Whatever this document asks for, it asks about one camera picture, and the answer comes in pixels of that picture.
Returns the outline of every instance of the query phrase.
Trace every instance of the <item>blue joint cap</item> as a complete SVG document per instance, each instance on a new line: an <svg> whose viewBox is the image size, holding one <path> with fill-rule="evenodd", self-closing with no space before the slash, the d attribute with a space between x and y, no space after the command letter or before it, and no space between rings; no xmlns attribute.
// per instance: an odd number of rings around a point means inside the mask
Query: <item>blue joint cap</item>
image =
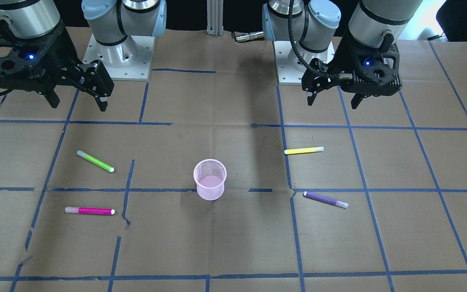
<svg viewBox="0 0 467 292"><path fill-rule="evenodd" d="M275 33L271 27L271 18L269 15L268 4L263 5L263 32L267 41L276 41Z"/></svg>
<svg viewBox="0 0 467 292"><path fill-rule="evenodd" d="M165 33L166 24L167 3L165 0L161 0L160 7L158 8L158 16L156 17L156 23L154 24L154 30L152 30L152 36L161 37Z"/></svg>
<svg viewBox="0 0 467 292"><path fill-rule="evenodd" d="M83 0L82 11L86 20L95 20L115 6L117 0Z"/></svg>
<svg viewBox="0 0 467 292"><path fill-rule="evenodd" d="M341 19L341 12L338 6L329 0L311 0L309 11L318 22L324 26L335 30Z"/></svg>

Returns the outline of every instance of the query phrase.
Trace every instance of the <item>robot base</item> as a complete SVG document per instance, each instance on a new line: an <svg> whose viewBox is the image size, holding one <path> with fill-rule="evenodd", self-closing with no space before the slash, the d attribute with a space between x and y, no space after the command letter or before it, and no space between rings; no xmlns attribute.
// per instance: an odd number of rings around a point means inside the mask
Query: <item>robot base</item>
<svg viewBox="0 0 467 292"><path fill-rule="evenodd" d="M152 53L154 51L154 37L152 36L131 36L138 46L139 55L137 61L124 67L105 66L112 80L123 81L148 81L150 67L152 63ZM93 60L102 60L95 37L91 35L83 62L89 64Z"/></svg>
<svg viewBox="0 0 467 292"><path fill-rule="evenodd" d="M304 68L303 71L296 70L294 64L291 64L287 55L294 54L291 51L291 43L289 41L274 41L274 53L275 53L275 64L276 64L276 76L278 79L278 84L282 85L302 85L302 76L306 71ZM328 50L325 53L319 54L319 59L324 63L329 63L334 56L334 47L332 43L329 44ZM305 61L310 62L311 58L304 58Z"/></svg>

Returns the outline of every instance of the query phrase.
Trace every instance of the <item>green marker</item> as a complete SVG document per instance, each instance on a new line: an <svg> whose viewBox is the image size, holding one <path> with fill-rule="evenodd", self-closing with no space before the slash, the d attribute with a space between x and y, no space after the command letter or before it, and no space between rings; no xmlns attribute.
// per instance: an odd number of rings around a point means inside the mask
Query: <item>green marker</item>
<svg viewBox="0 0 467 292"><path fill-rule="evenodd" d="M87 160L87 161L91 161L92 163L100 166L101 168L104 168L105 170L107 170L108 172L114 172L115 171L115 168L114 167L111 167L111 165L108 165L108 164L105 164L103 163L102 161L96 159L95 157L92 157L91 155L88 155L87 153L85 153L84 151L81 151L81 150L78 150L77 151L77 155L82 157L83 159Z"/></svg>

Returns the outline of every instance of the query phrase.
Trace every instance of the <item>marker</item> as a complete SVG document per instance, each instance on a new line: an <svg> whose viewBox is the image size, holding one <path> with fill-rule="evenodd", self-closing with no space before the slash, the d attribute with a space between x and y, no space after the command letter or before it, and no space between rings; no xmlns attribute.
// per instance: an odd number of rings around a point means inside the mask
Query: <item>marker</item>
<svg viewBox="0 0 467 292"><path fill-rule="evenodd" d="M111 165L103 163L102 161L96 159L95 157L92 157L91 155L85 153L82 150L78 150L77 155L82 157L83 159L85 159L87 161L90 161L90 162L100 166L101 168L104 168L108 172L114 172L115 171L115 168L112 167Z"/></svg>
<svg viewBox="0 0 467 292"><path fill-rule="evenodd" d="M313 152L322 152L324 148L321 147L309 147L309 148L296 148L296 149L286 149L284 150L285 155L300 155L302 153L313 153Z"/></svg>
<svg viewBox="0 0 467 292"><path fill-rule="evenodd" d="M115 214L115 209L99 209L99 208L66 207L64 208L64 211L66 213L108 215L108 216Z"/></svg>
<svg viewBox="0 0 467 292"><path fill-rule="evenodd" d="M321 195L318 195L318 194L313 194L313 193L310 193L310 192L304 192L304 197L310 198L312 200L319 201L319 202L322 202L322 203L326 203L326 204L329 204L329 205L342 207L342 208L345 208L345 209L347 209L347 207L349 207L349 204L347 204L345 202L338 201L338 200L335 200L333 198L324 197L324 196L321 196Z"/></svg>

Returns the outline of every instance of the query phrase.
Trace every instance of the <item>purple marker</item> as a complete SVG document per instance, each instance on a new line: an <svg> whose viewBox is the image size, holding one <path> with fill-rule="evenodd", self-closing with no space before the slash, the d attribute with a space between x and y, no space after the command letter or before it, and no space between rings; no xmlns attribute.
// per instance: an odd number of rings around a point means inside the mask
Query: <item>purple marker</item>
<svg viewBox="0 0 467 292"><path fill-rule="evenodd" d="M347 209L347 207L349 207L349 204L347 204L345 202L338 201L338 200L335 200L333 198L324 197L324 196L321 196L321 195L318 195L318 194L313 194L313 193L310 193L310 192L304 192L304 197L310 198L311 200L326 203L326 204L329 204L329 205L342 207L342 208L345 208L345 209Z"/></svg>

